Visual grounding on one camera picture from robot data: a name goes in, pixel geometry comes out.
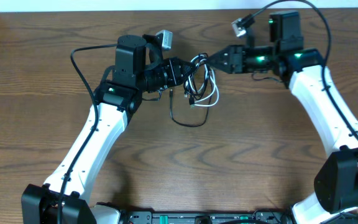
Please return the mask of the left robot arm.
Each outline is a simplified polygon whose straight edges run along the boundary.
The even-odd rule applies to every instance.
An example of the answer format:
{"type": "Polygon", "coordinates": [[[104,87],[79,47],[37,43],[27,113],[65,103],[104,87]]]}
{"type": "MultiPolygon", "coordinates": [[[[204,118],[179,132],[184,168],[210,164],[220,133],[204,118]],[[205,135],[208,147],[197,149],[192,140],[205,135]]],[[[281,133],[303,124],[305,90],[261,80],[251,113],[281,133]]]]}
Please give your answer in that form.
{"type": "Polygon", "coordinates": [[[144,101],[143,94],[181,85],[195,65],[163,58],[173,34],[123,35],[113,44],[116,62],[89,90],[92,106],[86,123],[64,160],[43,186],[28,185],[21,197],[24,223],[124,223],[106,203],[88,205],[98,173],[117,138],[144,101]]]}

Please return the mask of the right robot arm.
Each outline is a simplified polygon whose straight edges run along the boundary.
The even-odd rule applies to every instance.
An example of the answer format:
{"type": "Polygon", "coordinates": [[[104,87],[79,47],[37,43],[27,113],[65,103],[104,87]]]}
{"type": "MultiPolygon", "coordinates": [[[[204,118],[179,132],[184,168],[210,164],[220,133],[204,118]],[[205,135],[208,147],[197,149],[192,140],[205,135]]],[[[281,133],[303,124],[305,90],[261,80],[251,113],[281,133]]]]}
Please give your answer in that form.
{"type": "Polygon", "coordinates": [[[282,215],[282,223],[358,221],[358,120],[335,87],[316,49],[307,49],[297,11],[269,15],[270,45],[258,47],[254,16],[236,19],[232,28],[244,45],[229,45],[208,63],[225,73],[273,72],[307,112],[327,156],[314,178],[314,191],[282,215]]]}

